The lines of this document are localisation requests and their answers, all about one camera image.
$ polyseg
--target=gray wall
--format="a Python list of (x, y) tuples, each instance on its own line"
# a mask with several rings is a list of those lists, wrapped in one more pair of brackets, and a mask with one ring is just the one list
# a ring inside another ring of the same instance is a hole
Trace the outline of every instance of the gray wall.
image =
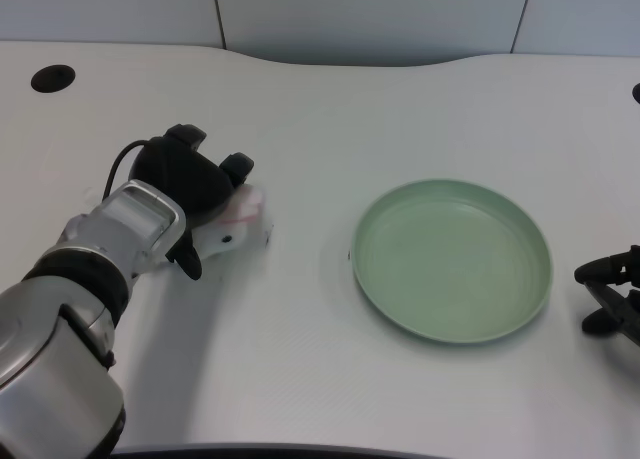
[(276, 61), (413, 65), (509, 52), (525, 0), (219, 0), (227, 47)]
[(267, 59), (362, 65), (428, 64), (512, 47), (640, 56), (640, 0), (528, 0), (526, 8), (525, 0), (218, 3), (224, 35), (215, 0), (0, 0), (0, 40), (224, 47), (226, 38), (228, 49)]
[(214, 0), (0, 0), (0, 40), (222, 46)]
[(515, 52), (640, 55), (640, 0), (529, 0)]

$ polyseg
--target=green plate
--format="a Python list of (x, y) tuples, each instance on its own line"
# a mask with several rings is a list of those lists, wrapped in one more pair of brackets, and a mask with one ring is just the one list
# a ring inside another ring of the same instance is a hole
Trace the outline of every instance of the green plate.
[(515, 331), (551, 287), (551, 256), (534, 222), (504, 196), (465, 182), (416, 182), (385, 194), (360, 220), (351, 258), (385, 316), (443, 342)]

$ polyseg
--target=silver robot arm segment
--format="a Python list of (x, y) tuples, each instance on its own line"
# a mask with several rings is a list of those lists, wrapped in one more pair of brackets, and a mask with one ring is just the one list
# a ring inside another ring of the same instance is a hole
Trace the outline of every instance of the silver robot arm segment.
[(129, 181), (0, 295), (0, 457), (108, 457), (124, 426), (115, 326), (185, 227), (168, 196)]

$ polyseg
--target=round cable hole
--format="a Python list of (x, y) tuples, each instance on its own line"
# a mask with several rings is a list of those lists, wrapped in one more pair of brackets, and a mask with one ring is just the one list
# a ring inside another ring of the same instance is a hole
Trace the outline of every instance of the round cable hole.
[(76, 71), (69, 66), (56, 64), (40, 69), (31, 78), (31, 87), (44, 94), (58, 92), (71, 85), (76, 78)]
[(631, 91), (633, 98), (636, 100), (638, 104), (640, 104), (640, 84), (636, 84), (633, 87), (633, 91)]

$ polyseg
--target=table surface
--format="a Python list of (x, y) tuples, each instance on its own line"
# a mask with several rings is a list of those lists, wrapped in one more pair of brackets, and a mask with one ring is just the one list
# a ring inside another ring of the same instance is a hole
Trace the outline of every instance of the table surface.
[[(129, 142), (192, 123), (214, 162), (242, 151), (267, 193), (266, 247), (160, 267), (117, 331), (120, 449), (350, 445), (455, 458), (640, 456), (640, 349), (586, 338), (573, 270), (638, 239), (640, 59), (485, 56), (415, 68), (277, 64), (216, 49), (0, 43), (0, 287), (95, 205)], [(68, 64), (55, 94), (29, 86)], [(498, 342), (403, 332), (356, 288), (367, 205), (417, 179), (521, 205), (554, 260), (549, 306)]]

